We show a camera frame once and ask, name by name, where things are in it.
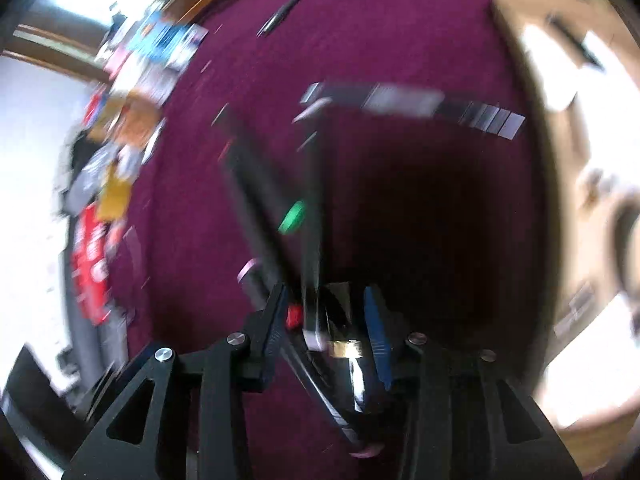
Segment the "black gold lipstick tube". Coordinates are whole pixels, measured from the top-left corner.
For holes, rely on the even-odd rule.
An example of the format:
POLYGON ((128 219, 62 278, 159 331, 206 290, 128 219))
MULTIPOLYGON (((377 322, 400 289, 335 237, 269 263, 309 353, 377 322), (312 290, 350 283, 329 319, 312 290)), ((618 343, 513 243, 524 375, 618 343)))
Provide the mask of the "black gold lipstick tube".
POLYGON ((368 350, 358 313, 358 300, 352 294, 349 282, 330 283, 326 288, 329 298, 326 313, 329 319, 329 357, 332 364, 345 369, 347 404, 355 413, 372 412, 372 390, 368 350))

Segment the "green-capped black marker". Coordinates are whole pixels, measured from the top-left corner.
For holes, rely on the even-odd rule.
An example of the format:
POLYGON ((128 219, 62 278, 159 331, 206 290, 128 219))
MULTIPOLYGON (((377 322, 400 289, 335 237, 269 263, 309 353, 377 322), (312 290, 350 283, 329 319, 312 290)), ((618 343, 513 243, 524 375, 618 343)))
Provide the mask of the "green-capped black marker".
POLYGON ((283 239, 302 226, 306 216, 304 201, 270 162, 255 131, 230 105, 221 107, 213 125, 228 136, 219 161, 252 256, 262 262, 268 285, 282 281, 296 287, 299 270, 283 239))

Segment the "red-capped black marker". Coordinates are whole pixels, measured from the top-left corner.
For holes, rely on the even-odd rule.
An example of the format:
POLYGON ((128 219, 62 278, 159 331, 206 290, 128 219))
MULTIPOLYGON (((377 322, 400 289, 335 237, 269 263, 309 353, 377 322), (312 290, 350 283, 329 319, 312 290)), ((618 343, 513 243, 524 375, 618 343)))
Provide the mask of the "red-capped black marker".
POLYGON ((315 356, 304 341, 303 293, 297 266, 286 252, 273 220, 283 220, 289 212, 304 206, 293 200, 285 180, 252 144, 230 139, 219 161, 241 231, 250 248, 250 261, 236 280, 256 310, 262 310, 273 287, 285 284, 285 335, 281 350, 286 362, 311 399, 319 402, 356 450, 364 448, 364 429, 358 417, 338 403, 336 375, 322 356, 315 356))

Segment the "teal-capped black marker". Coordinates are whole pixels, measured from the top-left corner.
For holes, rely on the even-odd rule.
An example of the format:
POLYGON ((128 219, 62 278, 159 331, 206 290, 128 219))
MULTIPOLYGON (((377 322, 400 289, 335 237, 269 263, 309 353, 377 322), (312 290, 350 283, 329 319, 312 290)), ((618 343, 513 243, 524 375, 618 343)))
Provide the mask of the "teal-capped black marker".
POLYGON ((523 115, 498 105, 462 99, 442 90, 384 82, 314 82, 300 98, 300 105, 316 108, 317 101, 326 100, 337 106, 358 108, 375 115, 446 120, 506 140, 512 140, 525 122, 523 115))

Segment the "pink-capped black marker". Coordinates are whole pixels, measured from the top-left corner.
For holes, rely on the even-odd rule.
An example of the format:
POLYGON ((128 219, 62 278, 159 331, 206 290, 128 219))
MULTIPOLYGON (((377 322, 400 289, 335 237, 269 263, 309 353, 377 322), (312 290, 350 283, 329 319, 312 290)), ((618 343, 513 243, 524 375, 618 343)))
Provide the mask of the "pink-capped black marker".
POLYGON ((332 364, 329 357, 330 329, 326 313, 329 284, 305 286, 309 297, 299 304, 292 302, 285 317, 282 353, 296 378, 311 399, 322 406, 331 422, 352 446, 352 456, 367 460, 381 454, 384 448, 382 385, 378 381, 371 349, 366 341, 370 362, 372 412, 355 413, 347 404, 345 369, 332 364))

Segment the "red plastic bag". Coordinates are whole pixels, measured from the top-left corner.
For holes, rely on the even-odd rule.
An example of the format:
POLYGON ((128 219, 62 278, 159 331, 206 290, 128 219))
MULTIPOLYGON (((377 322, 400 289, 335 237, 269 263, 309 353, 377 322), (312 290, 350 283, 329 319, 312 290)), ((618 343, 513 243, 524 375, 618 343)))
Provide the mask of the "red plastic bag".
POLYGON ((96 203, 85 206, 74 231, 72 280, 80 312, 93 326, 110 315, 105 237, 106 224, 96 216, 96 203))

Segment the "yellow packing tape roll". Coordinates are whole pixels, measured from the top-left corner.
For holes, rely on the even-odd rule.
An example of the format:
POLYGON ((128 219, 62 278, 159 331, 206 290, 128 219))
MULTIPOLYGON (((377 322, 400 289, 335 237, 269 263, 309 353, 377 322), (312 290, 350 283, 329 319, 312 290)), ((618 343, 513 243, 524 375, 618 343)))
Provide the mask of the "yellow packing tape roll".
POLYGON ((117 168, 108 168, 106 180, 96 204, 96 218, 101 222, 113 222, 125 217, 130 202, 132 183, 117 175, 117 168))

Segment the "maroon velvet tablecloth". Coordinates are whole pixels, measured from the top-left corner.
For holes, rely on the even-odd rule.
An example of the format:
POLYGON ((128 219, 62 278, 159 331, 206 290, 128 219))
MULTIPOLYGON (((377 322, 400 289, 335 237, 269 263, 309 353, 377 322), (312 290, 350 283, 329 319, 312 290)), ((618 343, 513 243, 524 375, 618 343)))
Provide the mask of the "maroon velvet tablecloth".
MULTIPOLYGON (((489 0, 302 0, 257 37, 288 1, 217 0, 202 18, 207 37, 166 103, 110 266, 131 354, 152 341, 206 348, 252 308, 235 279, 250 252, 218 162, 226 138, 213 126, 224 105, 290 178, 302 142, 293 119, 316 81, 412 84, 529 114, 489 0)), ((323 132, 328 279, 378 285, 415 330, 495 350, 533 382, 549 247, 534 128, 504 140, 334 110, 323 132)))

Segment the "cardboard tray box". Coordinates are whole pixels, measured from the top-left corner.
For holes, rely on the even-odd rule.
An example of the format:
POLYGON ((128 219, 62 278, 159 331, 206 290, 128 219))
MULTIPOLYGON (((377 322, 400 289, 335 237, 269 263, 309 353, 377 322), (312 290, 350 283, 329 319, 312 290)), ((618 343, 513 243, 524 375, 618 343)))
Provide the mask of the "cardboard tray box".
POLYGON ((580 470, 639 456, 639 35, 605 0, 490 0, 550 181, 551 318, 536 400, 580 470))

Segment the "black pen on table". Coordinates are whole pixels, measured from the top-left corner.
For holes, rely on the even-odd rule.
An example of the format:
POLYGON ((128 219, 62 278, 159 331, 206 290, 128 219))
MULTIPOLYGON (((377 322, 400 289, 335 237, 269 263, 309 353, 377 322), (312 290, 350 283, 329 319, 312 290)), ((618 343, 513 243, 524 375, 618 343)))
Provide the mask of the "black pen on table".
POLYGON ((262 25, 258 32, 257 37, 265 37, 270 35, 280 24, 288 17, 288 14, 301 2, 302 0, 290 0, 283 6, 274 12, 270 18, 262 25))

